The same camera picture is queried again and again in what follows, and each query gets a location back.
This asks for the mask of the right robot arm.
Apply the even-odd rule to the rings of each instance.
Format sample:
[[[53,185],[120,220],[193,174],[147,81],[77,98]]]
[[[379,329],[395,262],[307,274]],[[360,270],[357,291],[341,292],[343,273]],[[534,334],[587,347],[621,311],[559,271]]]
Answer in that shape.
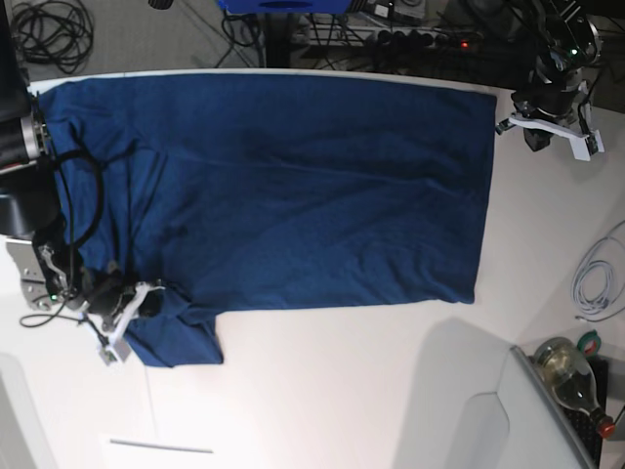
[[[95,182],[96,207],[83,234],[75,232],[75,211],[63,164],[84,161]],[[131,283],[115,264],[105,271],[85,267],[79,252],[104,214],[104,174],[84,149],[57,153],[37,96],[28,90],[9,16],[1,14],[1,234],[21,276],[33,314],[24,328],[61,319],[92,324],[98,336],[122,332],[122,321],[153,318],[162,305],[159,281]]]

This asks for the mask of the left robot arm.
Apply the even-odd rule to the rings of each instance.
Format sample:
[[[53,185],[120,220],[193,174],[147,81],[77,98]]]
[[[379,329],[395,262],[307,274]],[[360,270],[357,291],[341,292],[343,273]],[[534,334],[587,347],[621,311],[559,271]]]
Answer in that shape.
[[[579,1],[528,1],[522,11],[520,23],[537,42],[535,66],[526,86],[511,95],[514,112],[495,131],[501,135],[520,127],[533,151],[557,136],[568,140],[575,159],[589,161],[604,151],[592,125],[594,85],[583,78],[601,55],[598,31]]]

